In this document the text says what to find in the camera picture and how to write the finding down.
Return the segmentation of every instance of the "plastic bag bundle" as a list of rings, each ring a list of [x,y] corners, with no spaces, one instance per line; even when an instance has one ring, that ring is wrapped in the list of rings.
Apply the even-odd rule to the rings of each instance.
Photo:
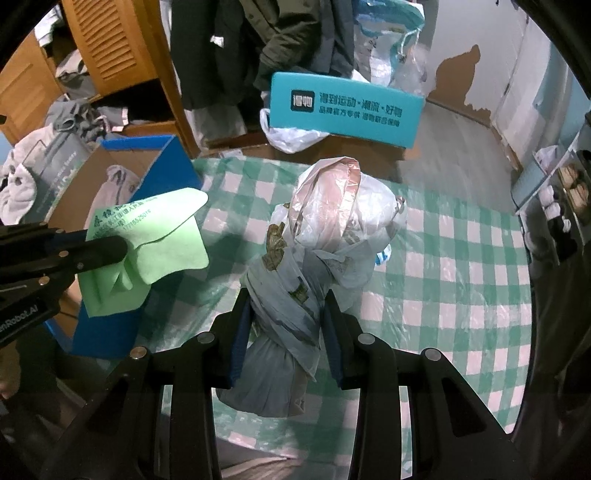
[[[406,0],[358,0],[356,6],[355,68],[387,87],[425,25],[422,6]]]
[[[267,253],[242,283],[258,336],[225,404],[264,417],[304,412],[320,357],[320,312],[329,289],[341,310],[361,296],[384,251],[406,224],[405,200],[361,173],[347,157],[320,160],[298,180],[291,202],[275,207]]]
[[[269,127],[269,112],[268,108],[261,109],[261,129],[265,132],[269,143],[283,153],[301,152],[329,135],[327,132],[318,130]]]

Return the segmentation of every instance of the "bolt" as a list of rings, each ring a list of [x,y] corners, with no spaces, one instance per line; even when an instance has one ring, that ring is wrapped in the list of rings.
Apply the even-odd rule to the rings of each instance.
[[[425,350],[425,356],[429,360],[437,362],[441,358],[441,352],[436,348],[427,348],[427,350]]]
[[[147,353],[148,353],[148,349],[146,347],[137,346],[137,347],[131,349],[129,356],[131,358],[133,358],[134,360],[139,360],[140,358],[145,357]]]
[[[197,335],[197,341],[199,343],[211,343],[215,338],[216,336],[212,332],[201,332]]]
[[[375,342],[375,337],[371,333],[362,333],[357,337],[357,340],[359,341],[359,343],[362,343],[364,345],[371,345]]]

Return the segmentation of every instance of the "logo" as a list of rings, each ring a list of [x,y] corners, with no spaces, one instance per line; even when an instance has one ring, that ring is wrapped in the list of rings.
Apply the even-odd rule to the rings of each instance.
[[[29,318],[31,315],[37,313],[39,311],[39,307],[37,305],[33,305],[30,309],[25,309],[19,315],[15,315],[11,319],[4,320],[4,322],[0,323],[0,332],[9,329],[11,326],[16,325],[17,323],[23,321],[26,318]]]
[[[291,110],[294,112],[314,111],[314,92],[309,90],[291,91]]]

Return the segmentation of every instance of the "white wall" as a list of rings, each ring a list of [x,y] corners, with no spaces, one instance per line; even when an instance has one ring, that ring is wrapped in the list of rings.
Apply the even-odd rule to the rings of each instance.
[[[550,46],[548,37],[530,21],[511,88],[492,120],[522,164],[528,163],[545,127],[534,100],[550,60]]]
[[[474,80],[465,104],[495,112],[515,67],[527,20],[510,0],[440,0],[430,62],[480,48]]]

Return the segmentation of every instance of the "teal box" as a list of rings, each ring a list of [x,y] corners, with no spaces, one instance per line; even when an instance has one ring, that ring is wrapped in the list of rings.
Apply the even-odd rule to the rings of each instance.
[[[281,72],[271,81],[269,123],[411,148],[425,99],[325,75]]]

